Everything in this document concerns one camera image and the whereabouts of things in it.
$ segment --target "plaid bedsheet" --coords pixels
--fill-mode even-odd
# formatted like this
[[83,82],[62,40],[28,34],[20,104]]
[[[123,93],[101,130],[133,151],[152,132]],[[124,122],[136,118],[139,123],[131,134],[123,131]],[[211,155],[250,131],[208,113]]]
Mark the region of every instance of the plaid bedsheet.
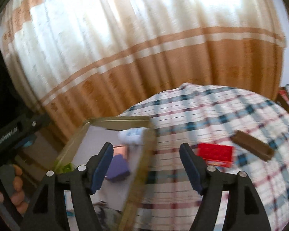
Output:
[[[135,229],[189,230],[201,202],[179,158],[183,142],[233,145],[233,165],[221,171],[248,173],[273,231],[289,220],[289,114],[256,93],[224,86],[184,83],[132,106],[122,115],[153,118],[158,145]],[[242,130],[275,149],[269,162],[233,144],[229,136]],[[215,229],[222,230],[227,207],[223,193]]]

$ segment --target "beige curtain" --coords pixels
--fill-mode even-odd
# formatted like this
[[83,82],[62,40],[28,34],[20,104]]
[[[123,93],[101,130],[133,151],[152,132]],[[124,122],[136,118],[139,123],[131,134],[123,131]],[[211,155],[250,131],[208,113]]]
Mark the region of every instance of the beige curtain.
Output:
[[284,38],[272,0],[11,0],[1,49],[66,138],[184,82],[274,99]]

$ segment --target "white object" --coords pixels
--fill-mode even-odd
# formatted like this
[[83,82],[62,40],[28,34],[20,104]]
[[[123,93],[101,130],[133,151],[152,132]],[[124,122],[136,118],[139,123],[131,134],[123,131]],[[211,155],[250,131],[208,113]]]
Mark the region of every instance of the white object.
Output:
[[242,177],[246,177],[246,176],[247,176],[247,173],[244,172],[244,171],[240,171],[240,172],[239,172],[239,175],[242,176]]
[[214,172],[216,170],[216,168],[214,166],[208,166],[207,169],[210,171],[210,172]]
[[86,170],[86,166],[85,165],[80,165],[77,169],[79,171],[85,171]]
[[125,145],[143,145],[143,132],[146,128],[130,128],[119,132],[119,140]]
[[[66,210],[73,213],[74,207],[73,207],[71,192],[69,190],[65,190],[64,197],[65,197]],[[100,198],[102,198],[102,196],[98,192],[96,192],[95,194],[90,195],[90,198],[91,198],[92,204],[96,204],[96,203],[99,203],[99,200]]]
[[51,177],[51,176],[54,175],[54,172],[53,172],[52,170],[50,170],[50,171],[48,171],[48,172],[46,173],[46,175],[47,175],[48,177]]

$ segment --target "purple sponge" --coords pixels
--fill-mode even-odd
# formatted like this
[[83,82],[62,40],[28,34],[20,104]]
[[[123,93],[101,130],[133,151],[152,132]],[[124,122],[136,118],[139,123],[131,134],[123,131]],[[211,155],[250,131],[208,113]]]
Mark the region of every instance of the purple sponge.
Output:
[[113,157],[107,170],[105,179],[111,182],[124,180],[130,175],[129,165],[121,154]]

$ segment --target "red box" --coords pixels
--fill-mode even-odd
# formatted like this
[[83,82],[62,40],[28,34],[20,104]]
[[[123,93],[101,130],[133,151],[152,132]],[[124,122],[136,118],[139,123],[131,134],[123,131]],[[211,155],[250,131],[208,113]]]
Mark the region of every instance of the red box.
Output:
[[231,167],[232,150],[232,146],[199,143],[197,155],[202,157],[208,165]]
[[118,145],[113,147],[113,156],[121,154],[124,159],[128,158],[128,148],[126,145]]

